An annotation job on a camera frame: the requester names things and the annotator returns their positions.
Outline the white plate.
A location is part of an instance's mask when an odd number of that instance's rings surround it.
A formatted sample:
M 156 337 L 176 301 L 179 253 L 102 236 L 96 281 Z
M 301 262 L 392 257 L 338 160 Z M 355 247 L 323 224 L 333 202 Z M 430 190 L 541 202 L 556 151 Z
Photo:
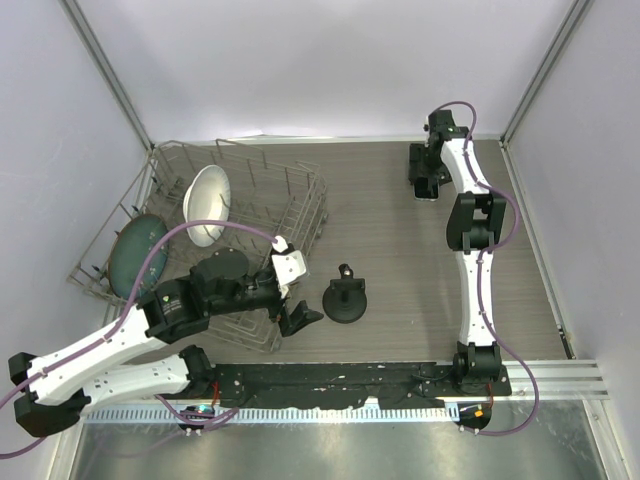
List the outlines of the white plate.
M 201 169 L 189 185 L 183 199 L 186 222 L 216 220 L 226 222 L 231 206 L 231 187 L 226 172 L 217 165 Z M 224 226 L 189 227 L 187 234 L 198 247 L 209 247 L 222 235 Z

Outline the teal plate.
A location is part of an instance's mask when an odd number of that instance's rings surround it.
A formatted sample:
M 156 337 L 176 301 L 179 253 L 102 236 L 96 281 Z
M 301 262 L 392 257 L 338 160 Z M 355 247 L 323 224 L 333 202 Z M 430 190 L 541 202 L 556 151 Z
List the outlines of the teal plate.
M 142 214 L 127 223 L 117 234 L 107 268 L 111 291 L 119 298 L 127 299 L 147 255 L 168 232 L 165 222 L 157 215 Z M 144 295 L 159 282 L 168 259 L 169 243 L 154 255 L 147 266 L 136 297 Z

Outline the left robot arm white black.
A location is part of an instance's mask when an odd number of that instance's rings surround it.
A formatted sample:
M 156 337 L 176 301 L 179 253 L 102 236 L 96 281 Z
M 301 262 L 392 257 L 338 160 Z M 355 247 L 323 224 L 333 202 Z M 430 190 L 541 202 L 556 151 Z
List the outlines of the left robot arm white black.
M 205 397 L 215 371 L 195 345 L 146 364 L 132 359 L 161 350 L 209 327 L 214 317 L 264 310 L 284 337 L 322 319 L 301 301 L 288 309 L 289 286 L 307 273 L 303 254 L 274 254 L 251 273 L 247 257 L 220 249 L 188 275 L 159 284 L 122 318 L 58 352 L 37 357 L 20 352 L 8 361 L 21 394 L 13 403 L 16 422 L 43 438 L 75 425 L 82 416 L 112 403 L 153 395 Z

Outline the black smartphone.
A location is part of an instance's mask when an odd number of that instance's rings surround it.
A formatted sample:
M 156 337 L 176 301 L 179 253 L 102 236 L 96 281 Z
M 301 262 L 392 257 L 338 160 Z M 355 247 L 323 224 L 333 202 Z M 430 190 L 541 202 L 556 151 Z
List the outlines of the black smartphone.
M 439 198 L 439 181 L 436 177 L 419 177 L 412 186 L 416 200 L 436 201 Z

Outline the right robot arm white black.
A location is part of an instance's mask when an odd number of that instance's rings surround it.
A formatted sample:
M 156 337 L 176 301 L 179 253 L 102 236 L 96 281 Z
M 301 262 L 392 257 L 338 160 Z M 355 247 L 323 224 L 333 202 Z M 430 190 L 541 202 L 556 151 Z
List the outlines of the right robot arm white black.
M 426 140 L 409 149 L 408 181 L 418 200 L 435 201 L 451 183 L 456 198 L 446 226 L 461 283 L 462 320 L 449 374 L 465 395 L 499 380 L 502 359 L 493 327 L 492 249 L 500 242 L 507 201 L 491 191 L 475 157 L 473 126 L 455 123 L 447 102 L 427 116 Z

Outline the black phone stand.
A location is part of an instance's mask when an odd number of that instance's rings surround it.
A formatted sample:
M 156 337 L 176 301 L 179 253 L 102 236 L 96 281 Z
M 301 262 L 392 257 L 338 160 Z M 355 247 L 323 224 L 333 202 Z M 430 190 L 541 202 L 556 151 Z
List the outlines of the black phone stand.
M 366 312 L 366 282 L 364 278 L 357 278 L 346 263 L 341 264 L 338 270 L 340 277 L 330 281 L 322 297 L 322 306 L 332 321 L 351 324 Z

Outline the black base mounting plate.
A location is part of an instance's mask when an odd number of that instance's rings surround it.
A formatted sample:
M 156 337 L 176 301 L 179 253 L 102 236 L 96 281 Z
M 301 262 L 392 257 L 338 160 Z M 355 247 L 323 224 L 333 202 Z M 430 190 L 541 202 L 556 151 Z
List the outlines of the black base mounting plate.
M 493 382 L 464 383 L 436 362 L 218 364 L 200 391 L 227 408 L 300 410 L 359 409 L 370 398 L 383 410 L 432 408 L 450 397 L 511 393 L 505 368 Z

